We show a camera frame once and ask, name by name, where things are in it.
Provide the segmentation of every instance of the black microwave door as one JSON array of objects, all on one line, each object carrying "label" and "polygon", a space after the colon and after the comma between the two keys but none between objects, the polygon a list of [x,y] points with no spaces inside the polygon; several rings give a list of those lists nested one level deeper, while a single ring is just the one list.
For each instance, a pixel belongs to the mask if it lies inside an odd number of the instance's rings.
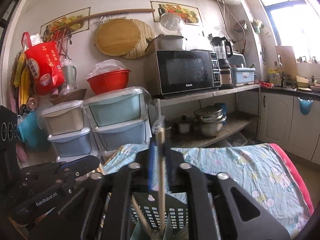
[{"label": "black microwave door", "polygon": [[157,51],[162,94],[213,87],[209,52]]}]

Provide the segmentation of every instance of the red bowl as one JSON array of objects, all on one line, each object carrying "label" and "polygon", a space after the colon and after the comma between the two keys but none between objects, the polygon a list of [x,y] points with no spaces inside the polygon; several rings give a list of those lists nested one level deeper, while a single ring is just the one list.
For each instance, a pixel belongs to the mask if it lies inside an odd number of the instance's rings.
[{"label": "red bowl", "polygon": [[116,70],[108,73],[103,73],[87,79],[92,91],[96,95],[105,92],[126,88],[129,81],[128,69]]}]

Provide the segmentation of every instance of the pink trim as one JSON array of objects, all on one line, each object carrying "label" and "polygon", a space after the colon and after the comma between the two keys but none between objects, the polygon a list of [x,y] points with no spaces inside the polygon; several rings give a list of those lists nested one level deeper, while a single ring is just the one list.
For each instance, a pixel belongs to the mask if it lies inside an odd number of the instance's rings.
[{"label": "pink trim", "polygon": [[311,202],[309,191],[306,187],[306,184],[304,183],[303,179],[301,178],[299,172],[297,171],[297,168],[293,165],[292,161],[289,159],[287,154],[284,152],[284,150],[281,149],[281,147],[275,143],[269,143],[269,145],[279,154],[281,159],[284,162],[284,165],[287,167],[289,172],[291,173],[292,177],[296,181],[304,200],[309,208],[310,216],[313,214],[313,205]]}]

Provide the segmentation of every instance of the brown basket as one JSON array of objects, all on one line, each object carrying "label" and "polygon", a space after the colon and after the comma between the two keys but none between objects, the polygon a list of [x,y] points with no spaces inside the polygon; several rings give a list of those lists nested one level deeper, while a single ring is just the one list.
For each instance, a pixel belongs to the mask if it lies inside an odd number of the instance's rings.
[{"label": "brown basket", "polygon": [[75,92],[67,94],[65,96],[57,97],[55,99],[50,100],[51,103],[54,105],[63,103],[63,102],[70,102],[73,100],[83,100],[87,89],[79,89]]}]

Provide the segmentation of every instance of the round wooden cutting board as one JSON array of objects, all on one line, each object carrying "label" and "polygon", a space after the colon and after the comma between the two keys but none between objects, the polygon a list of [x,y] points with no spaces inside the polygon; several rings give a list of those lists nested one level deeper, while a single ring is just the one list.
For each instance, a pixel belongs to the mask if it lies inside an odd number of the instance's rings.
[{"label": "round wooden cutting board", "polygon": [[122,56],[132,51],[141,38],[138,26],[128,19],[107,21],[97,30],[97,48],[108,56]]},{"label": "round wooden cutting board", "polygon": [[142,58],[144,56],[144,51],[148,47],[146,39],[147,38],[154,39],[155,35],[154,35],[151,27],[148,24],[146,24],[145,22],[143,22],[141,20],[137,20],[137,19],[130,19],[130,21],[133,21],[140,29],[141,39],[140,39],[138,45],[132,51],[123,55],[122,57],[126,58],[126,59]]}]

